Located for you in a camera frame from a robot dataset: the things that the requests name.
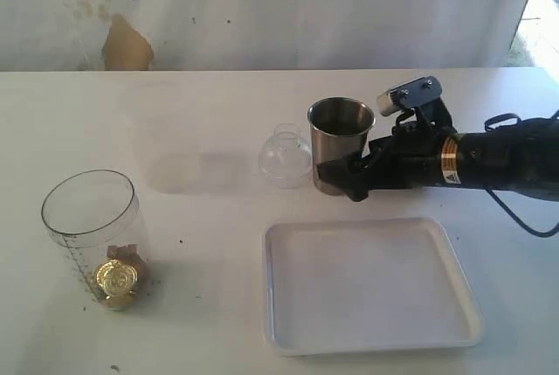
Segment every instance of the gold coin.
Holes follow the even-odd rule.
[[[103,278],[103,291],[107,296],[125,295],[132,290],[138,281],[138,272],[133,266],[120,263],[109,268]]]
[[[107,272],[112,268],[121,265],[122,265],[121,261],[109,260],[97,267],[97,269],[95,270],[95,281],[97,282],[100,288],[103,288],[103,281],[107,277]]]

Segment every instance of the white wall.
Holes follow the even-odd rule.
[[[524,3],[0,0],[0,70],[101,69],[112,13],[148,38],[154,69],[499,66]]]

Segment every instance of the white plastic tray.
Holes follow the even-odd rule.
[[[431,219],[293,223],[264,236],[266,336],[281,355],[472,346],[480,311]]]

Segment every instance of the metal cup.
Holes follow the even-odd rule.
[[[313,149],[313,181],[323,193],[339,196],[343,192],[318,178],[316,165],[363,151],[367,134],[375,124],[369,107],[350,98],[325,98],[308,110]]]

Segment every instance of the white table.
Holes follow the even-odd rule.
[[[308,136],[313,101],[345,95],[374,107],[382,91],[425,73],[441,80],[462,131],[482,131],[500,113],[550,116],[559,108],[559,88],[539,69],[0,74],[2,373],[103,374],[110,365],[134,375],[559,373],[559,237],[524,233],[481,191],[383,191],[355,204],[311,184],[283,191],[252,175],[275,124],[294,122]],[[196,100],[202,160],[221,175],[196,192],[152,191],[131,154],[116,97],[153,81],[175,83]],[[387,135],[393,121],[379,118],[371,135]],[[96,168],[121,170],[135,182],[162,280],[126,313],[104,310],[79,290],[39,217],[56,183]],[[557,221],[557,204],[504,197],[540,229]],[[451,237],[486,318],[479,346],[274,354],[263,336],[260,250],[270,224],[417,215],[439,220]]]

